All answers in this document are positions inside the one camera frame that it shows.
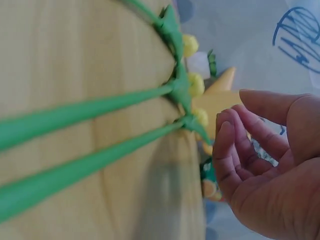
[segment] green plastic stick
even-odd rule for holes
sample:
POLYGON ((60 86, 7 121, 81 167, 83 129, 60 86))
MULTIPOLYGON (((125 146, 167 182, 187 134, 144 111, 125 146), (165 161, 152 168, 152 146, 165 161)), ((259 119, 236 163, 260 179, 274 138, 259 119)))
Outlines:
POLYGON ((0 121, 0 151, 69 125, 128 107, 173 91, 170 85, 105 97, 0 121))
POLYGON ((175 10, 172 5, 164 8, 160 16, 155 15, 147 6, 139 0, 122 0, 128 5, 134 6, 144 16, 147 16, 166 46, 170 49, 175 60, 180 62, 184 54, 183 35, 176 20, 175 10))
POLYGON ((182 121, 177 121, 97 153, 3 185, 0 188, 0 223, 183 125, 182 121))
POLYGON ((138 0, 122 0, 123 2, 133 5, 134 7, 136 7, 140 12, 142 12, 145 16, 147 16, 149 18, 149 21, 152 24, 156 24, 156 25, 161 25, 163 24, 163 21, 161 21, 161 19, 155 15, 146 5, 144 5, 142 2, 138 1, 138 0))

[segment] wood grain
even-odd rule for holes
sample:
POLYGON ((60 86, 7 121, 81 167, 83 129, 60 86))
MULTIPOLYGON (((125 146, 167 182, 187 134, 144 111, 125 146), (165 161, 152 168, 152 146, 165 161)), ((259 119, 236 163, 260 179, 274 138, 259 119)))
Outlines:
MULTIPOLYGON (((159 13, 169 0, 145 0, 159 13)), ((0 3, 0 118, 154 88, 174 60, 154 30, 118 0, 0 3)), ((179 116, 158 98, 0 153, 0 184, 164 126, 179 116)), ((194 136, 176 132, 0 225, 10 240, 201 240, 204 216, 194 136)))

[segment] white paper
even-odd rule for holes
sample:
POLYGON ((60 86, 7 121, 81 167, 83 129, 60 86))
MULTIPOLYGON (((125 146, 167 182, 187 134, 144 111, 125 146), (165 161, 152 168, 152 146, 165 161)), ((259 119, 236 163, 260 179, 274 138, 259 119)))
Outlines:
POLYGON ((213 49, 218 73, 232 66, 237 68, 234 89, 320 94, 318 0, 193 0, 193 3, 195 14, 182 25, 182 31, 197 37, 200 51, 213 49), (287 11, 296 7, 299 8, 282 21, 273 45, 277 24, 287 11), (297 26, 291 17, 303 24, 297 26), (298 31, 290 34, 285 30, 287 26, 292 27, 293 33, 298 31), (297 62, 297 55, 305 60, 297 62))

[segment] hand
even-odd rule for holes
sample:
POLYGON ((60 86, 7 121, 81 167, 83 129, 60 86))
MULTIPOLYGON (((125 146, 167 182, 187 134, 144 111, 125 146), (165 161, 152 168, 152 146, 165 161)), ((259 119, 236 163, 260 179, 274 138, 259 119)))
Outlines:
POLYGON ((320 98, 240 91, 244 104, 217 115, 213 165, 245 226, 279 240, 320 239, 320 98), (287 138, 258 117, 287 126, 287 138), (278 166, 258 157, 247 131, 278 166))

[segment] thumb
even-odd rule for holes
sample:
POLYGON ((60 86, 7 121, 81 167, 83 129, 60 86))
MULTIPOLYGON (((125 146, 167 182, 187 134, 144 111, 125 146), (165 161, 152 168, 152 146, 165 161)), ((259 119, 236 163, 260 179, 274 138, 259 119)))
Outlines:
POLYGON ((252 113, 276 124, 287 125, 291 105, 304 95, 287 95, 271 91, 240 90, 243 105, 252 113))

